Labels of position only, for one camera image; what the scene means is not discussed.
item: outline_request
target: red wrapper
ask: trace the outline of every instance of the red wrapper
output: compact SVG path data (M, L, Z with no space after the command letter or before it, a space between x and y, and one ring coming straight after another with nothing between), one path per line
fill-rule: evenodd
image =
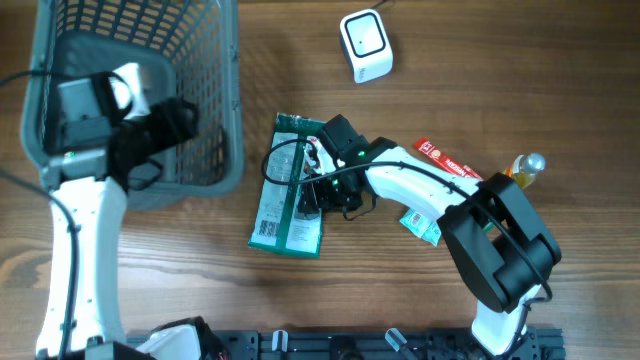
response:
M427 155L436 164L440 165L440 167L443 168L445 171L451 174L482 180L480 175L478 175L475 171L473 171L473 169L471 169L467 165L464 165L464 166L460 165L451 156L440 151L426 138L420 139L420 141L413 144L413 146L416 149L418 149L421 153Z

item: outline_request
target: wooden table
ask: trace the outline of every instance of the wooden table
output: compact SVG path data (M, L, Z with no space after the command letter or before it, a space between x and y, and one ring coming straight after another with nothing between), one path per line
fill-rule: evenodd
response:
M0 10L2 77L28 66L35 12L19 3ZM476 299L446 245L398 224L399 204L381 201L355 222L327 215L319 260L247 247L276 112L341 113L370 140L410 148L427 136L484 176L518 154L543 153L548 170L527 194L563 260L551 276L554 301L536 306L529 322L562 328L570 358L637 358L640 8L399 0L382 10L393 71L356 85L338 24L368 5L240 5L244 178L224 197L127 214L119 257L126 329L194 315L214 329L470 324ZM18 139L25 85L0 89L0 164L36 181ZM0 196L0 358L26 359L44 319L51 219L43 200L3 181Z

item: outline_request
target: gray basket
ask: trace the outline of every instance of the gray basket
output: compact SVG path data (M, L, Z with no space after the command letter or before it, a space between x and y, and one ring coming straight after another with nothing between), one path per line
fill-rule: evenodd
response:
M40 0L31 69L77 76L138 62L154 79L146 94L150 104L177 95L199 106L199 136L153 156L163 165L162 177L144 191L130 191L130 208L222 195L240 181L237 17L235 0ZM47 128L59 114L57 96L49 96L55 81L33 77L24 104L22 144L40 170L53 149ZM155 171L143 165L130 181Z

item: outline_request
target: small bottle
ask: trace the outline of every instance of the small bottle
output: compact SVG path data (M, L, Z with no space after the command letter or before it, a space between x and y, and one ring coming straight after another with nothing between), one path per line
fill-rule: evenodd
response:
M502 173L516 181L521 189L531 185L540 171L544 170L544 156L538 153L520 155Z

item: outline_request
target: green and white package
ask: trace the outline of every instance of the green and white package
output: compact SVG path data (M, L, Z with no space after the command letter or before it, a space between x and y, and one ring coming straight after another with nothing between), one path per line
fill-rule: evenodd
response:
M438 240L440 240L442 232L435 221L430 220L413 209L409 209L402 219L400 219L400 223L411 230L413 235L426 242L430 242L433 246L438 246Z
M290 139L310 139L324 122L279 113L276 117L273 141L275 146ZM307 177L303 143L284 146L275 151L267 164L267 175L280 181ZM320 256L322 214L313 219L299 216L296 211L300 186L275 185L265 181L262 186L256 223L249 246L280 255L299 257Z

